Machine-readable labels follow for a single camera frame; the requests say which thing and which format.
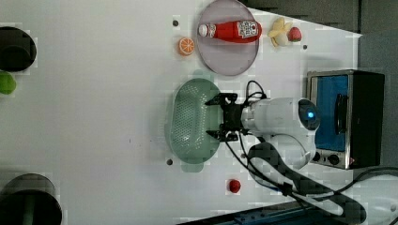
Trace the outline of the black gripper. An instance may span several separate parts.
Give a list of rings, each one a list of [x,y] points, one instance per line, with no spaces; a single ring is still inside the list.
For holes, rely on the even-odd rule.
[[[225,130],[207,130],[207,134],[219,142],[235,142],[238,136],[235,132],[242,128],[242,106],[234,103],[237,100],[235,93],[219,93],[206,102],[207,106],[220,105],[223,111],[222,126]]]

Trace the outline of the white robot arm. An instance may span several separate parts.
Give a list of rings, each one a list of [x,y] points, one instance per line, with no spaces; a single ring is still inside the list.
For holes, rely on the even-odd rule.
[[[254,136],[258,143],[243,152],[242,163],[253,180],[347,225],[397,225],[395,167],[367,170],[339,189],[300,172],[315,156],[320,125],[310,100],[264,97],[237,104],[236,99],[234,93],[219,93],[206,102],[223,112],[220,128],[207,134],[225,144]]]

